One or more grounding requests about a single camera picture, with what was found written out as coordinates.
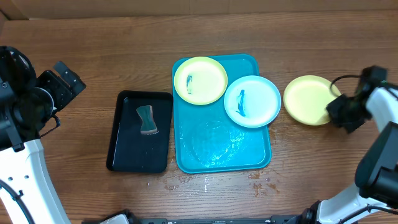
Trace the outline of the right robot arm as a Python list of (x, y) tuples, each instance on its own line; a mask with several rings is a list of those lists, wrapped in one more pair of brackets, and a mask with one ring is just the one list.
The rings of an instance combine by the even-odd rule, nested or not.
[(397, 85), (387, 82), (387, 69), (375, 65), (364, 68), (358, 80), (353, 96), (339, 96), (326, 110), (348, 133), (373, 119), (379, 136), (358, 164), (352, 185), (289, 223), (357, 223), (378, 211), (397, 214)]

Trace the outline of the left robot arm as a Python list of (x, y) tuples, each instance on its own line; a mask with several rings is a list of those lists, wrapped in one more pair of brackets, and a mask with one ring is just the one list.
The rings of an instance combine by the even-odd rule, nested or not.
[(86, 85), (63, 62), (36, 75), (17, 49), (1, 47), (1, 201), (13, 223), (69, 223), (50, 179), (41, 130)]

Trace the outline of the light blue plate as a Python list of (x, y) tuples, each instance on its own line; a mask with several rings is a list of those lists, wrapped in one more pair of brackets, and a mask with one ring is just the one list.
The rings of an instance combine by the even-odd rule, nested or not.
[(281, 104), (277, 87), (270, 80), (258, 75), (235, 80), (224, 94), (227, 115), (245, 128), (267, 126), (276, 119)]

